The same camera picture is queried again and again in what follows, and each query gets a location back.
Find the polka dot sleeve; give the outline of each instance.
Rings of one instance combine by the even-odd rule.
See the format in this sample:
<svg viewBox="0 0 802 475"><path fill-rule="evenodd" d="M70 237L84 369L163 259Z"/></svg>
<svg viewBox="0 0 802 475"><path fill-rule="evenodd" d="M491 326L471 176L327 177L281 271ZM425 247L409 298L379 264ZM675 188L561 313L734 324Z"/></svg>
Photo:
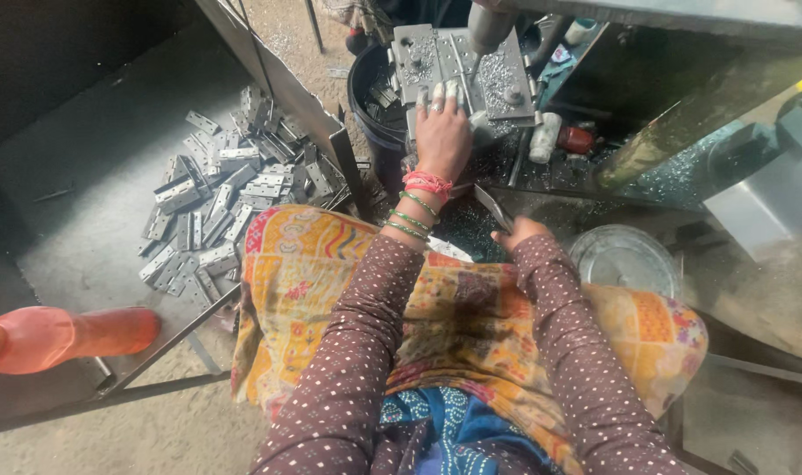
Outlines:
<svg viewBox="0 0 802 475"><path fill-rule="evenodd" d="M685 473L594 323L574 264L553 237L515 248L518 286L536 304L534 336L583 471Z"/></svg>
<svg viewBox="0 0 802 475"><path fill-rule="evenodd" d="M425 258L378 234L332 308L292 398L260 444L252 473L367 473L401 317Z"/></svg>

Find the woman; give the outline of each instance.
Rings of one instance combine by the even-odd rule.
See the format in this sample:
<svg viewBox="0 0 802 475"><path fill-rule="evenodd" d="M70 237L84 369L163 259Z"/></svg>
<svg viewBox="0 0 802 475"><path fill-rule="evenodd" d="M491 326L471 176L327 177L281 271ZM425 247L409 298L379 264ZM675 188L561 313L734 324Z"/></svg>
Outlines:
<svg viewBox="0 0 802 475"><path fill-rule="evenodd" d="M419 96L416 130L419 164L407 177L406 195L334 305L311 364L260 445L254 473L555 471L520 434L478 431L477 442L454 449L458 433L473 432L475 418L492 416L484 409L472 414L466 404L467 413L454 417L454 400L468 397L457 390L407 398L397 419L384 417L397 422L378 428L386 378L402 343L401 316L424 264L425 236L438 220L447 184L470 154L456 84L449 84L447 97L437 85L429 113ZM518 217L511 236L493 238L512 254L517 284L535 303L533 337L582 471L684 473L594 323L573 264L545 226ZM419 410L432 417L405 417Z"/></svg>

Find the concrete floor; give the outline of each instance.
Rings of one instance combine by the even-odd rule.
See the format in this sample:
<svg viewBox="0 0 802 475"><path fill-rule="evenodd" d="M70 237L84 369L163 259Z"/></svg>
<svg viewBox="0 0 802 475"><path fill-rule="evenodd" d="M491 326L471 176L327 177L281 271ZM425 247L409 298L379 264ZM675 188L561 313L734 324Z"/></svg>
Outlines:
<svg viewBox="0 0 802 475"><path fill-rule="evenodd" d="M353 61L343 42L348 28L317 12L326 47L320 55L300 0L248 0L246 7L260 36L307 89L328 110L335 110L337 102L347 110L346 82L327 78L325 68ZM346 126L355 153L367 155L351 114ZM543 204L522 207L544 215ZM226 367L234 339L211 326L199 333ZM139 382L203 371L182 343ZM685 410L686 446L695 453L723 464L738 448L762 473L802 475L802 387L704 368L686 393ZM1 433L0 473L241 473L266 430L267 421L256 407L230 401L228 383L210 384Z"/></svg>

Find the black bucket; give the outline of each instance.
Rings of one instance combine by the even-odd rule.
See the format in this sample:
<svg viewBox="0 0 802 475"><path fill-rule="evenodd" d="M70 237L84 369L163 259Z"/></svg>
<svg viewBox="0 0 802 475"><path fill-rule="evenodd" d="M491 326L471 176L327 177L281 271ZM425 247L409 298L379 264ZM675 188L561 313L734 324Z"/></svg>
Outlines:
<svg viewBox="0 0 802 475"><path fill-rule="evenodd" d="M386 191L395 192L403 189L401 159L406 157L406 128L388 128L377 124L365 112L369 88L382 70L390 73L386 48L375 44L357 56L348 73L348 107L353 111L354 120L363 129L369 144L374 173Z"/></svg>

